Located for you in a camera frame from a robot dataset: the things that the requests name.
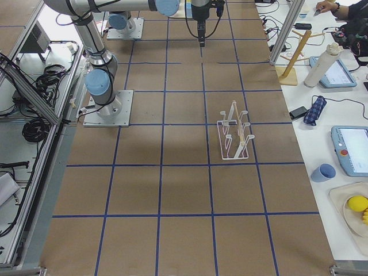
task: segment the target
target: blue tablet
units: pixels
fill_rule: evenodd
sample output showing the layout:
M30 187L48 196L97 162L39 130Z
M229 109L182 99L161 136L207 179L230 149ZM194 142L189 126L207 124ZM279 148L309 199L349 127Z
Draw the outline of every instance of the blue tablet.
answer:
M331 137L346 174L368 177L368 126L333 126Z
M318 56L311 56L309 58L310 66L314 66L318 61ZM320 83L325 88L340 88L340 87L355 87L357 83L345 67L344 63L338 59L327 70L321 78Z

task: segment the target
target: wooden stand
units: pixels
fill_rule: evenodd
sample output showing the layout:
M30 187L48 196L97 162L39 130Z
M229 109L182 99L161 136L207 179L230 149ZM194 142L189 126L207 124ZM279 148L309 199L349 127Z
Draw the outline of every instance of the wooden stand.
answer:
M289 64L285 67L278 67L276 66L276 73L278 75L278 80L280 81L280 84L282 85L298 85L298 78L297 78L297 74L295 72L295 69L293 68L295 62L300 62L302 60L306 60L308 59L308 57L302 58L302 59L298 59L299 55L303 56L303 54L301 53L301 51L303 50L306 42L308 41L308 39L310 37L315 37L315 36L321 36L324 35L323 33L319 33L319 34L314 34L312 35L312 31L311 30L306 30L304 34L298 33L295 30L292 30L293 33L297 34L299 36L299 45L297 47L297 49L294 52L294 55L292 56L291 59L288 59L285 56L281 56L284 59L287 59L289 61Z

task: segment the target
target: white plate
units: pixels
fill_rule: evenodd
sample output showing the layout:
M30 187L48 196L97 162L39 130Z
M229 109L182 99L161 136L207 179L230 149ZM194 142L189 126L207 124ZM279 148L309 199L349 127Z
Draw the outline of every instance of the white plate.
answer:
M344 219L349 227L359 236L368 237L368 225L363 223L363 212L356 212L349 208L346 199L343 207Z

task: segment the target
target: red button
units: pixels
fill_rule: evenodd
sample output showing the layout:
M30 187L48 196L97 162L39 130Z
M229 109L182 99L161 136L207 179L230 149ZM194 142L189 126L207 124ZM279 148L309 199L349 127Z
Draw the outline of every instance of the red button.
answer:
M346 150L346 149L342 149L342 150L340 151L340 154L341 154L342 156L345 156L345 155L348 155L348 152L347 152L347 150Z

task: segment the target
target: white bottle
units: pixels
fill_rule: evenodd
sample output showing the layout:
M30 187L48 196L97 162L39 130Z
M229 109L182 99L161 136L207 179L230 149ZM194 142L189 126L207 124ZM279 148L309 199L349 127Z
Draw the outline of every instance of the white bottle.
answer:
M304 85L308 87L315 87L330 66L337 61L342 50L343 47L339 46L339 44L336 42L332 43L331 45L327 45L326 51L320 55L317 63L313 66L308 76L306 76Z

